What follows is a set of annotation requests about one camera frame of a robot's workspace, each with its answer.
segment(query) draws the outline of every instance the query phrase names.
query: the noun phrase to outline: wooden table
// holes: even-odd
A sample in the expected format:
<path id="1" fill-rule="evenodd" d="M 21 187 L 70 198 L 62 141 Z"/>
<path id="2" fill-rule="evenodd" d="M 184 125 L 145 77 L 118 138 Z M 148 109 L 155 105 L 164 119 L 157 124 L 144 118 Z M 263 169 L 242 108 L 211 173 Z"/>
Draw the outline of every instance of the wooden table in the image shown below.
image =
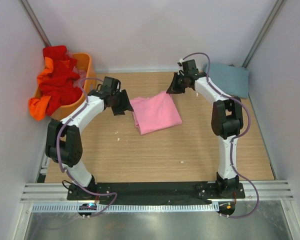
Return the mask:
<path id="1" fill-rule="evenodd" d="M 173 73 L 111 73 L 130 99 L 152 97 L 169 87 Z M 188 88 L 173 95 L 182 124 L 141 136 L 131 112 L 113 116 L 106 109 L 84 129 L 82 160 L 97 182 L 214 181 L 219 166 L 219 144 L 211 129 L 212 106 Z M 270 162 L 248 99 L 250 131 L 238 140 L 237 169 L 251 180 L 273 180 Z M 243 113 L 244 128 L 247 116 Z M 50 162 L 46 183 L 69 180 Z"/>

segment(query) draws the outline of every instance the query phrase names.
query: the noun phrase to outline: orange basket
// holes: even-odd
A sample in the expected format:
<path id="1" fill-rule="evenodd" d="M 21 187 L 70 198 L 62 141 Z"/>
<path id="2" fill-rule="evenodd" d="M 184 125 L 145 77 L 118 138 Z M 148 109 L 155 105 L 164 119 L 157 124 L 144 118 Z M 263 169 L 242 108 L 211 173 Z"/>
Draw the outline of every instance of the orange basket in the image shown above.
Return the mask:
<path id="1" fill-rule="evenodd" d="M 77 63 L 75 67 L 79 70 L 85 70 L 86 71 L 86 77 L 87 78 L 95 78 L 96 73 L 92 64 L 91 56 L 88 53 L 80 52 L 80 53 L 73 53 L 73 58 L 77 59 Z M 90 92 L 90 89 L 95 89 L 97 85 L 97 81 L 94 79 L 87 79 L 84 82 L 83 89 L 86 93 Z M 42 93 L 39 89 L 39 87 L 36 87 L 36 91 L 34 94 L 35 98 L 41 98 Z M 55 112 L 52 114 L 52 118 L 55 120 L 61 120 L 65 117 L 69 116 L 74 110 L 76 110 L 84 101 L 86 100 L 86 97 L 84 94 L 81 95 L 78 101 L 75 103 L 72 103 L 70 105 L 63 105 L 59 107 Z"/>

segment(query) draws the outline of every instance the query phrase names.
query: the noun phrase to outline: gray-blue cloth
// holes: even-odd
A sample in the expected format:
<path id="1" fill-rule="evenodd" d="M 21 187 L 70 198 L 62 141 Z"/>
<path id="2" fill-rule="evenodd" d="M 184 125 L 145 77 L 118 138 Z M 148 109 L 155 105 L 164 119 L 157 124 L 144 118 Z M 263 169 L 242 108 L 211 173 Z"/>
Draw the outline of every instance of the gray-blue cloth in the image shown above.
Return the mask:
<path id="1" fill-rule="evenodd" d="M 249 71 L 244 67 L 229 66 L 222 63 L 212 62 L 210 65 L 209 77 L 226 94 L 248 97 Z"/>

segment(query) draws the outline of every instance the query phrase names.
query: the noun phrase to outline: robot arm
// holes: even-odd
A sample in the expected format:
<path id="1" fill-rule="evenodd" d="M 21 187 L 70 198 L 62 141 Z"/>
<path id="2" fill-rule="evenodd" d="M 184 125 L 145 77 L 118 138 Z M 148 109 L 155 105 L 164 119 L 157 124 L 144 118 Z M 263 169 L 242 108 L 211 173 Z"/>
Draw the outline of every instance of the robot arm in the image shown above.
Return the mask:
<path id="1" fill-rule="evenodd" d="M 172 83 L 166 91 L 168 94 L 185 93 L 186 88 L 192 88 L 203 95 L 212 105 L 211 127 L 219 142 L 219 167 L 216 186 L 220 196 L 227 197 L 239 186 L 239 177 L 233 170 L 236 168 L 237 142 L 236 136 L 243 128 L 242 107 L 227 96 L 209 78 L 206 73 L 199 73 L 195 60 L 181 62 L 183 70 L 175 72 Z"/>
<path id="2" fill-rule="evenodd" d="M 115 116 L 124 115 L 126 110 L 133 111 L 126 90 L 120 88 L 121 82 L 118 79 L 105 77 L 103 84 L 92 90 L 88 94 L 87 102 L 83 102 L 72 115 L 61 121 L 52 120 L 48 125 L 45 154 L 58 163 L 57 148 L 59 148 L 62 167 L 67 174 L 91 192 L 95 192 L 96 184 L 94 177 L 81 160 L 83 154 L 81 133 L 90 121 L 107 107 L 112 108 Z M 57 146 L 57 136 L 64 124 L 66 126 L 61 136 L 66 136 L 66 139 L 60 140 L 60 146 Z"/>

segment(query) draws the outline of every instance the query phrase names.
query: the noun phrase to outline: pink towel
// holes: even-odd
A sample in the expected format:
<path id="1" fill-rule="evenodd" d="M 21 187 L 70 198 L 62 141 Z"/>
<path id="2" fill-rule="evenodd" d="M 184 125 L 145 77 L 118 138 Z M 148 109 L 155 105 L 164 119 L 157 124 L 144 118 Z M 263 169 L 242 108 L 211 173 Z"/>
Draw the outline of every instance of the pink towel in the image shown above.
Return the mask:
<path id="1" fill-rule="evenodd" d="M 149 98 L 137 97 L 130 103 L 134 110 L 134 125 L 141 135 L 182 123 L 172 96 L 165 91 Z"/>

